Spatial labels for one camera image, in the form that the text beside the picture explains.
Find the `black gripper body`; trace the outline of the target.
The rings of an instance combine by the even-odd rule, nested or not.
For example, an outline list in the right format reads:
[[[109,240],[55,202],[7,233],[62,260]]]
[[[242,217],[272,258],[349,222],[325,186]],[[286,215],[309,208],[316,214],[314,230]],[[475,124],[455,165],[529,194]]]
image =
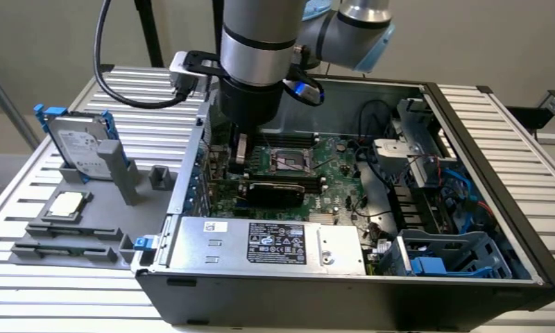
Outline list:
[[[236,124],[241,133],[254,132],[276,116],[282,94],[282,84],[256,87],[230,77],[218,83],[218,109]]]

